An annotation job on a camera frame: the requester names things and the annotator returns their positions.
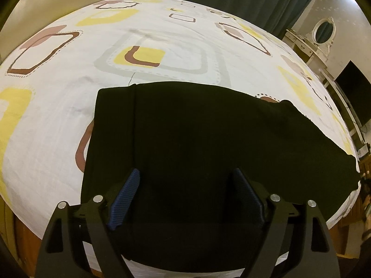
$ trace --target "beige leather headboard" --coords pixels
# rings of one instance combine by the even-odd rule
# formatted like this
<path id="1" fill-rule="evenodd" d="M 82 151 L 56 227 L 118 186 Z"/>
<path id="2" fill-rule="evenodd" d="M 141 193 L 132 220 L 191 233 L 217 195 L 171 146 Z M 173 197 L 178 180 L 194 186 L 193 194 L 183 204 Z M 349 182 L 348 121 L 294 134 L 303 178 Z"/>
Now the beige leather headboard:
<path id="1" fill-rule="evenodd" d="M 0 32 L 0 63 L 53 21 L 98 1 L 101 0 L 20 0 Z"/>

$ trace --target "folded black clothing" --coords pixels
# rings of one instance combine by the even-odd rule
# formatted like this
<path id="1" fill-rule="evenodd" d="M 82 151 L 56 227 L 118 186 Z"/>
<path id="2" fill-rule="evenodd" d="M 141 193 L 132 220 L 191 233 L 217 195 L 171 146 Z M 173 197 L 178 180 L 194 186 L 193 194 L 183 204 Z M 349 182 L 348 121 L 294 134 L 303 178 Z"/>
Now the folded black clothing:
<path id="1" fill-rule="evenodd" d="M 112 236 L 127 259 L 178 272 L 240 269 L 257 253 L 262 229 L 234 169 L 288 202 L 316 201 L 325 220 L 359 180 L 355 158 L 290 101 L 189 82 L 99 90 L 81 202 L 134 168 L 140 185 Z"/>

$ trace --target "television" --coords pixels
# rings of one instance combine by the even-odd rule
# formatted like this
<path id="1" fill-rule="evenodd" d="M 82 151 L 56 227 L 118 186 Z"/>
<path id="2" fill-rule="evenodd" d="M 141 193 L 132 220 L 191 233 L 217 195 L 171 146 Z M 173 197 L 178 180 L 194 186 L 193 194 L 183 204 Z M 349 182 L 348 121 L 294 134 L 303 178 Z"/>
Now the television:
<path id="1" fill-rule="evenodd" d="M 352 61 L 335 81 L 352 105 L 361 125 L 365 125 L 371 119 L 371 83 Z"/>

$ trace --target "bed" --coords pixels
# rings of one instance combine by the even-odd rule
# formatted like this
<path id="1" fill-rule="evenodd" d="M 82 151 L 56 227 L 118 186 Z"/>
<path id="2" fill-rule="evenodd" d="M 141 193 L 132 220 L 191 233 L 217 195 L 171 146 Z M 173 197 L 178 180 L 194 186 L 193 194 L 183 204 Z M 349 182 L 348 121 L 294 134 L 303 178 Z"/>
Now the bed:
<path id="1" fill-rule="evenodd" d="M 326 89 L 274 36 L 183 0 L 102 0 L 55 20 L 0 65 L 0 193 L 39 238 L 58 202 L 80 203 L 98 90 L 157 81 L 218 85 L 272 103 L 290 100 L 356 156 Z M 359 171 L 356 158 L 354 166 Z M 358 193 L 359 187 L 349 193 L 329 228 Z"/>

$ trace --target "oval mirror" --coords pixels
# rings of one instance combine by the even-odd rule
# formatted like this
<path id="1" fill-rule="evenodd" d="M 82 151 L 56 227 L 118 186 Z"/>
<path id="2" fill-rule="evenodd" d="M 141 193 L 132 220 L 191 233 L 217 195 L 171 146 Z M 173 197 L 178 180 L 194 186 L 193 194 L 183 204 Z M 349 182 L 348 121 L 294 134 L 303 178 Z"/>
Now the oval mirror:
<path id="1" fill-rule="evenodd" d="M 332 35 L 333 24 L 328 21 L 325 21 L 317 28 L 315 39 L 317 43 L 323 44 L 327 42 Z"/>

